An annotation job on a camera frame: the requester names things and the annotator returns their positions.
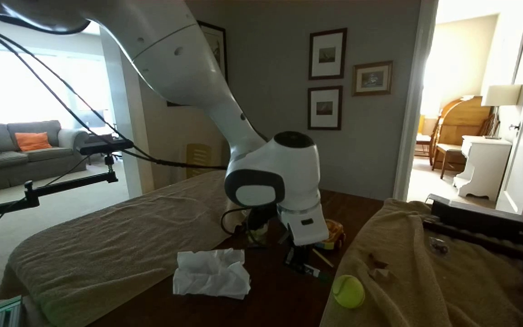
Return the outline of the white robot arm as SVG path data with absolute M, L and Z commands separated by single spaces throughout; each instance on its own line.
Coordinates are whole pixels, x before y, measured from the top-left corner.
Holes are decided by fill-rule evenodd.
M 296 131 L 254 131 L 183 0 L 0 0 L 0 17 L 53 35 L 102 26 L 154 93 L 203 111 L 225 137 L 229 200 L 280 219 L 296 248 L 329 239 L 316 144 Z

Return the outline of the black framed picture behind arm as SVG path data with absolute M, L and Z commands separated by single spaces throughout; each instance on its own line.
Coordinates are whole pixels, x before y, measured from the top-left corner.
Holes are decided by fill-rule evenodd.
M 200 22 L 200 28 L 218 62 L 222 75 L 227 75 L 225 30 L 207 22 Z

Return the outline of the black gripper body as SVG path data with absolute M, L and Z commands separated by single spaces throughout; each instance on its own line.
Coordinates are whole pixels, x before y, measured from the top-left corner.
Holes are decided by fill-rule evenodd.
M 301 211 L 282 206 L 254 208 L 245 220 L 247 239 L 256 246 L 263 246 L 272 219 L 278 219 L 285 229 L 283 240 L 289 244 L 285 262 L 307 264 L 311 248 L 329 239 L 320 206 Z

